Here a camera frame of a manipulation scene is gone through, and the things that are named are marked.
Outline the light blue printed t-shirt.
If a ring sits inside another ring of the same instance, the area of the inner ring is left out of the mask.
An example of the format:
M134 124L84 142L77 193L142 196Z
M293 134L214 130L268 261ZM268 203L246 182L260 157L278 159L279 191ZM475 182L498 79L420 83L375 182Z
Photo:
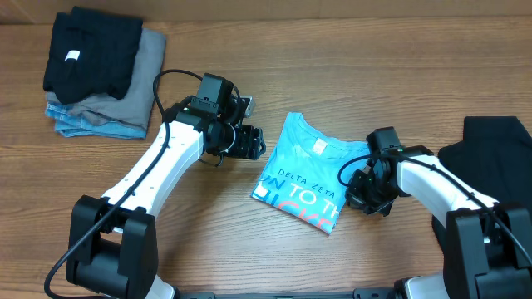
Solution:
M367 154L364 141L328 137L290 112L250 197L329 234L346 203L344 184L367 164L348 162Z

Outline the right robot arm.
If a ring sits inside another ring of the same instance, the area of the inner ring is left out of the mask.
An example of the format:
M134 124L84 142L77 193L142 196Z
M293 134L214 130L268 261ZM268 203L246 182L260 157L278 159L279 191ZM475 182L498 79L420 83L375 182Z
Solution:
M387 216L399 197L414 197L444 228L441 272L357 289L356 298L529 298L531 218L519 203L500 203L458 179L422 145L405 147L392 127L366 138L367 167L346 182L347 204Z

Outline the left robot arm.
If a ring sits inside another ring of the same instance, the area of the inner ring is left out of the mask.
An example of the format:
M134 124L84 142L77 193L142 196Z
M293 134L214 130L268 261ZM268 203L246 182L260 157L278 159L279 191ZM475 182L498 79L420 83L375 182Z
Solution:
M258 159L263 131L244 124L255 107L231 81L206 73L196 94L161 108L162 124L131 171L100 198L83 195L71 213L68 250L47 275L45 292L60 267L93 298L178 298L158 274L156 219L185 171L203 154L219 160Z

